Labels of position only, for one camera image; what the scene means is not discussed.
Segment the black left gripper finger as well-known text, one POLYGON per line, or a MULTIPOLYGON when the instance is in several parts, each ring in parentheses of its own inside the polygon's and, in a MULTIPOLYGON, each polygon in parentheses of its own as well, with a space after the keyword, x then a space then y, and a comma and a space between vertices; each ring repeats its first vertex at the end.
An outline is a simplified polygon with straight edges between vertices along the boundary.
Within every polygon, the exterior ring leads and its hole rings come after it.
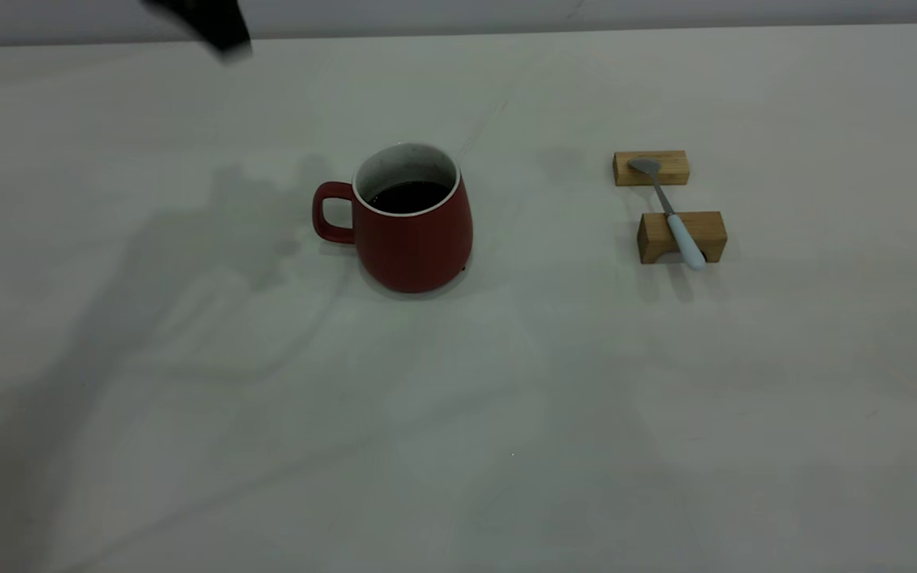
POLYGON ((143 7, 185 30, 216 58, 252 55, 252 37, 237 1, 146 1, 143 7))

